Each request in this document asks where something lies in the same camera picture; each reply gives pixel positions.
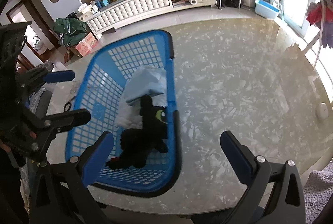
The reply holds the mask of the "black plush toy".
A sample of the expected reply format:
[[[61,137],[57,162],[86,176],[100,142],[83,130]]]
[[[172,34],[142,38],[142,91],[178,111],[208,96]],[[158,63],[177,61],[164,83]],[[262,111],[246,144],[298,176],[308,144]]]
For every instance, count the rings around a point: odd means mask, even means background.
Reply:
[[[146,161],[153,149],[159,153],[167,153],[168,147],[164,142],[167,139],[166,130],[148,128],[125,129],[121,133],[120,146],[122,152],[106,162],[106,167],[112,170],[128,169],[130,167],[141,169],[146,166]]]

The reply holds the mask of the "white fluffy towel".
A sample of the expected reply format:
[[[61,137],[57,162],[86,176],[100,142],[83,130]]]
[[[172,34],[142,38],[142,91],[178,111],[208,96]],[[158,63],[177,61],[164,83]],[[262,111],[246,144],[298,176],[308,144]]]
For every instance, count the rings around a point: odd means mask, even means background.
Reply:
[[[130,106],[121,98],[115,125],[123,129],[148,128],[166,130],[167,107],[165,95],[158,95],[151,99],[141,100]]]

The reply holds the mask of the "light blue cloth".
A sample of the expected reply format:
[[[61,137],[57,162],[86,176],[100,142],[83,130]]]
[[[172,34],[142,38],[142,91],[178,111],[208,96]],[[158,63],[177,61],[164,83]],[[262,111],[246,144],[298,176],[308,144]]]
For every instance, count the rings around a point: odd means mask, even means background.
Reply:
[[[132,106],[135,103],[140,103],[142,99],[151,99],[164,93],[165,91],[159,88],[129,88],[124,91],[123,98],[128,105]]]

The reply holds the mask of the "cardboard box red print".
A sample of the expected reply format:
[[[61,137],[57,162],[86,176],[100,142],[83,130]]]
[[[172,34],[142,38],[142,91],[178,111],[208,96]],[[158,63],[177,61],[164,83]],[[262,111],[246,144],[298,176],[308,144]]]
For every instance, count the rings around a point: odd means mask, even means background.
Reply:
[[[70,51],[77,57],[89,54],[97,44],[95,36],[89,32],[77,45],[70,47]]]

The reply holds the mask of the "blue plastic laundry basket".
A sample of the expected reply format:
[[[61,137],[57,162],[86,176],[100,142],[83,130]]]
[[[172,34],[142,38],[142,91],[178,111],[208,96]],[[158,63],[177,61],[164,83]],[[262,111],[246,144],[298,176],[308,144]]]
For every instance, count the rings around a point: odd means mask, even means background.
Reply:
[[[153,30],[109,44],[91,59],[74,109],[90,121],[70,130],[66,159],[81,156],[106,134],[84,185],[131,196],[167,192],[181,169],[179,113],[171,34]]]

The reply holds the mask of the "green plastic bag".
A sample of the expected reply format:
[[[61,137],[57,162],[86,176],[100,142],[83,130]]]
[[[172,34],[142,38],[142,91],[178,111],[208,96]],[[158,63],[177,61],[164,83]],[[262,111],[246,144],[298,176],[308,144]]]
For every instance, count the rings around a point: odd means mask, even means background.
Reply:
[[[65,47],[76,46],[88,34],[86,23],[75,18],[58,18],[53,30]]]

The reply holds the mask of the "light blue storage bin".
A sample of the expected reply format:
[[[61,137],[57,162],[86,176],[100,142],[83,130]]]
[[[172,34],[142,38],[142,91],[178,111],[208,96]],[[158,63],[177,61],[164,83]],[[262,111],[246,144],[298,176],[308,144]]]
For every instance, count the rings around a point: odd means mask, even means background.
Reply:
[[[282,11],[282,5],[276,0],[255,0],[255,13],[266,19],[275,19]]]

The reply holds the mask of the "white tufted TV cabinet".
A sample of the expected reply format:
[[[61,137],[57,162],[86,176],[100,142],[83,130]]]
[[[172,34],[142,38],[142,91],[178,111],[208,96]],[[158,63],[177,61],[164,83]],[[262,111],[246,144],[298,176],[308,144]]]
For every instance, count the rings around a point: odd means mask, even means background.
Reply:
[[[85,23],[93,35],[100,39],[107,30],[116,30],[170,12],[214,6],[217,0],[197,0],[197,2],[196,5],[191,5],[187,0],[183,3],[176,3],[172,0],[120,0],[88,17]]]

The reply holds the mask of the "clothes drying rack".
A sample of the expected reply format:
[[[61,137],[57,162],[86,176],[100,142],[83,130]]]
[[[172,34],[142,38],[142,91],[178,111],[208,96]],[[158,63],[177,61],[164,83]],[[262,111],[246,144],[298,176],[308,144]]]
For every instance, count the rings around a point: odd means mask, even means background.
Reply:
[[[328,0],[311,2],[305,14],[309,24],[319,28],[319,41],[322,48],[332,49],[332,3]]]

